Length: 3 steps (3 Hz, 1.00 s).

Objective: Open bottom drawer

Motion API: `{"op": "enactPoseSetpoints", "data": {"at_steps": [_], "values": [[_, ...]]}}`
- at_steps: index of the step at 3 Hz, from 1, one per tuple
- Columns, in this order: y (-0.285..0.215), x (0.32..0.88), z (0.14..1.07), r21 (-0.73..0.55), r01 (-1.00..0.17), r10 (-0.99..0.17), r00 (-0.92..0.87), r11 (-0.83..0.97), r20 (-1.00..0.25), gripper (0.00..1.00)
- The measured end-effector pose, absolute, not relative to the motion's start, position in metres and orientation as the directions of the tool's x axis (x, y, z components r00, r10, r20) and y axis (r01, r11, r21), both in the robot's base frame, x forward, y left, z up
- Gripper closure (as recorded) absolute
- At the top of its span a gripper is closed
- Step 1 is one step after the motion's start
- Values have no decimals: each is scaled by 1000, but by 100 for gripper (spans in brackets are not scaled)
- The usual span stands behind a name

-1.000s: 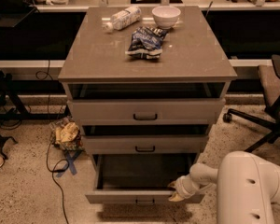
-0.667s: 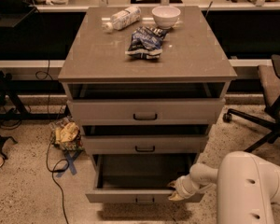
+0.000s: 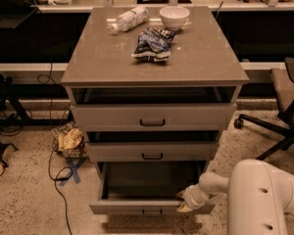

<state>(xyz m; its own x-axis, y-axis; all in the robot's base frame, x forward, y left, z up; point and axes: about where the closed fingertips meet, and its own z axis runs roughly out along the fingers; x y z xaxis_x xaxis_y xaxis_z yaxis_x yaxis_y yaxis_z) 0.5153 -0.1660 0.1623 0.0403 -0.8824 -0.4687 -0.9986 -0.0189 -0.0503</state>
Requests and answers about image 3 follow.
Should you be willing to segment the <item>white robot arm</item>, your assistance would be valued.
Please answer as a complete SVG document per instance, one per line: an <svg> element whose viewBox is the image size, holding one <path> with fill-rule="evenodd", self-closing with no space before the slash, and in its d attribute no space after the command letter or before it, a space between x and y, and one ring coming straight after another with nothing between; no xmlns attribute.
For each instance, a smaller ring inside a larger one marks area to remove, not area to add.
<svg viewBox="0 0 294 235"><path fill-rule="evenodd" d="M176 194L179 212L192 212L227 198L227 235L288 235L294 214L294 175L259 160L243 160L230 176L205 172Z"/></svg>

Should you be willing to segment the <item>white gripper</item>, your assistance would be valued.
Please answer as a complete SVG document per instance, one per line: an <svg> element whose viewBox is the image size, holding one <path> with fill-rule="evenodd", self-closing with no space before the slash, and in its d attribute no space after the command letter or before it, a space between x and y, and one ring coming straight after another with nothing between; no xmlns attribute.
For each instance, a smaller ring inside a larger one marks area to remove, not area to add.
<svg viewBox="0 0 294 235"><path fill-rule="evenodd" d="M200 209L210 197L210 195L204 192L198 184L191 185L185 190L179 191L175 196L178 199L184 200L184 202L182 202L176 209L178 212L192 212L193 210Z"/></svg>

